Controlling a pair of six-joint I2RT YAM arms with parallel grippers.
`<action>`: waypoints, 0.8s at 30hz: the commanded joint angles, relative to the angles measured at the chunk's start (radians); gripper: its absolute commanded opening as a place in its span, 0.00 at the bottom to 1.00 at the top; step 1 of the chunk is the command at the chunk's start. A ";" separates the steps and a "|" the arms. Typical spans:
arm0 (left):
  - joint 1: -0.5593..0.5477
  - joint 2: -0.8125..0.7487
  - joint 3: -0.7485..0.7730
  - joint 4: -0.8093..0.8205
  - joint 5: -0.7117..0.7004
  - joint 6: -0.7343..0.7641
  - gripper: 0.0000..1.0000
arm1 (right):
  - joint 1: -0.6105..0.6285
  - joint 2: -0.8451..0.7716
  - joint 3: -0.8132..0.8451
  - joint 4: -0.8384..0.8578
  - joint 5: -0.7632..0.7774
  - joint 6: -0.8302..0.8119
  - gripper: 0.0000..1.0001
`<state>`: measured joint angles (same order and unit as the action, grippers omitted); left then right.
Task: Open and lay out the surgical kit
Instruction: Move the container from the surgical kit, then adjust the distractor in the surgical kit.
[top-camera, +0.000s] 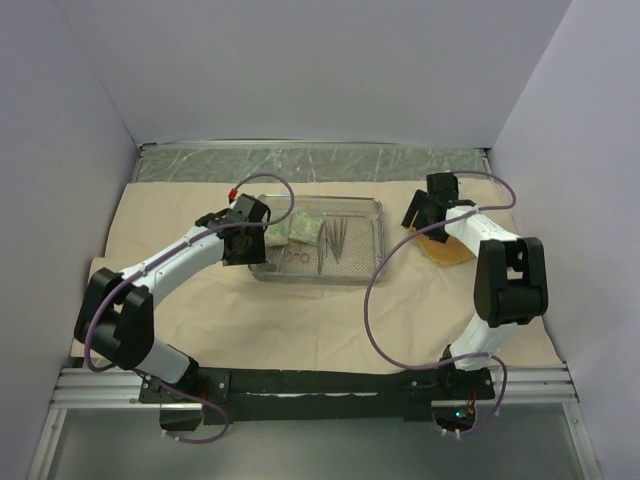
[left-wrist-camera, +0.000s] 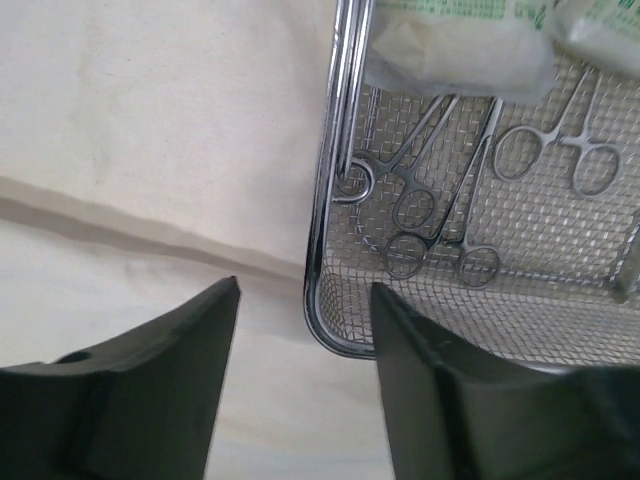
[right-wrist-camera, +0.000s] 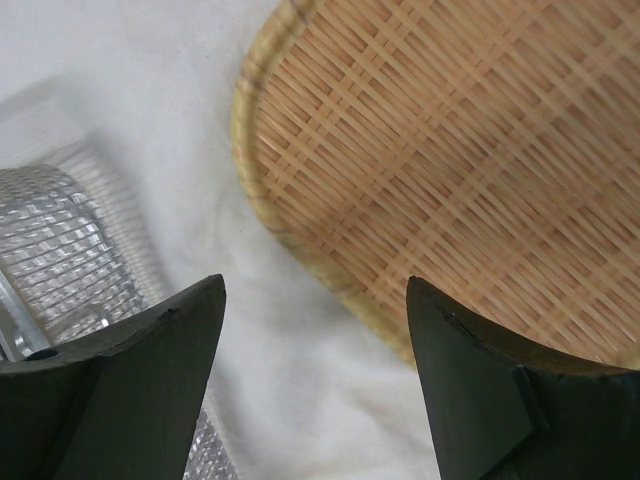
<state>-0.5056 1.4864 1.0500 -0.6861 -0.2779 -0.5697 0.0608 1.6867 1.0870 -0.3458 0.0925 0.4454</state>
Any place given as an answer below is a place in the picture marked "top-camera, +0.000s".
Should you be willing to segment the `steel mesh instrument tray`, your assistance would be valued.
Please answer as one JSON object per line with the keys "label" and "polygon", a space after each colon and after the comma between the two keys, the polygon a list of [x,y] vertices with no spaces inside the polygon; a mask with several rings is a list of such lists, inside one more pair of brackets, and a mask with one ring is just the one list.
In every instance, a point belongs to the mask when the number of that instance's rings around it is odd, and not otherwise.
{"label": "steel mesh instrument tray", "polygon": [[[291,200],[286,195],[262,195],[259,200],[270,208],[274,218],[283,220],[291,221],[296,212],[316,215],[322,220],[340,216],[348,218],[347,237],[339,263],[334,261],[320,230],[316,245],[289,239],[284,246],[266,246],[266,261],[249,267],[259,281],[364,286],[386,255],[382,204],[374,198],[300,195]],[[285,264],[281,256],[287,250],[306,252],[310,261],[306,264]]]}

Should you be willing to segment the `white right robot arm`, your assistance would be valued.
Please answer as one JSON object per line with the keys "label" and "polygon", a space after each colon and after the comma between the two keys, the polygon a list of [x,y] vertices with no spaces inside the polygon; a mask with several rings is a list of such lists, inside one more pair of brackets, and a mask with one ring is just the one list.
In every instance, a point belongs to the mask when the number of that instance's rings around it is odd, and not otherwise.
{"label": "white right robot arm", "polygon": [[450,172],[426,176],[401,222],[416,237],[424,255],[441,266],[476,260],[474,314],[460,337],[443,352],[454,361],[437,375],[439,390],[460,398],[490,356],[521,327],[548,308],[542,242],[521,237],[491,220],[470,199],[460,196],[459,178]]}

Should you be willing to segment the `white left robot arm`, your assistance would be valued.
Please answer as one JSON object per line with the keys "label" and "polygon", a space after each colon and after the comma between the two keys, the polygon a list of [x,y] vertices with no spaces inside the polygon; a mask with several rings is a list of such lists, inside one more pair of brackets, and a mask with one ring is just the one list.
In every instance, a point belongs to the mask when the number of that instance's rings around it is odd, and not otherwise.
{"label": "white left robot arm", "polygon": [[264,262],[264,223],[270,219],[265,203],[242,194],[139,264],[120,272],[97,270],[85,290],[74,338],[116,367],[160,378],[172,399],[191,399],[199,387],[197,363],[156,338],[155,308],[209,266]]}

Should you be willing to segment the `orange woven bamboo tray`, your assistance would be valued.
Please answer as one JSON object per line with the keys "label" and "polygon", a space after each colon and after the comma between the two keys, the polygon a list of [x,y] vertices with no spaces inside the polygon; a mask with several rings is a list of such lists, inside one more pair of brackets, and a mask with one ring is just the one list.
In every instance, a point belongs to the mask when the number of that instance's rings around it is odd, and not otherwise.
{"label": "orange woven bamboo tray", "polygon": [[445,243],[420,235],[413,239],[422,254],[435,264],[455,266],[474,259],[474,254],[459,240],[449,236]]}

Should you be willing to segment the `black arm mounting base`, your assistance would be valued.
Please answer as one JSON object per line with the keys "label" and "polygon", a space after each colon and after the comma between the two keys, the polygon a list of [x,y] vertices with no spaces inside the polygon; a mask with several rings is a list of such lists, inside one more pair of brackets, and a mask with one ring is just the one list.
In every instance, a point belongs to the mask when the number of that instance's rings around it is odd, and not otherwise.
{"label": "black arm mounting base", "polygon": [[376,418],[430,422],[434,401],[492,400],[495,387],[486,368],[392,374],[201,368],[189,393],[221,406],[232,423]]}

